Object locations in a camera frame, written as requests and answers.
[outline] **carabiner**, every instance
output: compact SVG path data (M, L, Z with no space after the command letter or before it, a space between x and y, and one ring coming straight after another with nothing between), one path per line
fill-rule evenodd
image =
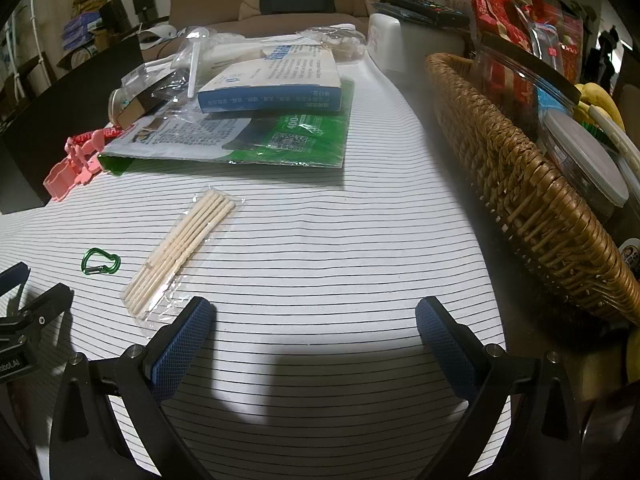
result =
M106 265L101 265L97 267L87 267L86 264L89 261L89 258L94 254L100 254L100 256L104 256L108 260L113 262L111 267L107 267ZM107 251L103 251L98 247L93 247L89 249L82 259L82 263L80 264L80 270L84 272L87 276L89 274L114 274L118 272L120 268L120 257L117 254L109 254Z

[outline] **brown couch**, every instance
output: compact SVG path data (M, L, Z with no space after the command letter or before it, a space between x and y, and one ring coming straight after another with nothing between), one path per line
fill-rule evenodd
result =
M333 14L272 14L252 16L238 20L242 0L171 0L169 24L177 30L188 25L211 25L218 32L234 32L247 38L260 38L277 34L293 34L298 30L318 25L353 23L363 34L367 33L368 13L364 0L334 0ZM173 54L182 43L176 38L143 51L145 60Z

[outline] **pink plastic clip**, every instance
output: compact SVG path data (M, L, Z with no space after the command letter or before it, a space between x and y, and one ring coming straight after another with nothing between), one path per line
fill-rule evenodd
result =
M51 168L43 182L52 199L60 202L78 184L85 186L91 182L94 175L102 171L98 153L103 149L103 130L92 132L91 138L83 144L77 144L69 137L65 145L66 158Z

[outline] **blue and white box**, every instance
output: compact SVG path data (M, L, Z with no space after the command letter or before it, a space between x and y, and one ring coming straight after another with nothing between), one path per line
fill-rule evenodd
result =
M319 45L280 45L266 57L235 63L198 92L204 113L237 110L340 109L334 55Z

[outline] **brown woven basket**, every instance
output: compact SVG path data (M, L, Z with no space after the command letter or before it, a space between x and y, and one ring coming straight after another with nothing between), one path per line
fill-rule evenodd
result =
M640 325L640 285L585 200L522 130L467 80L472 61L426 61L435 111L472 185L526 266L604 319Z

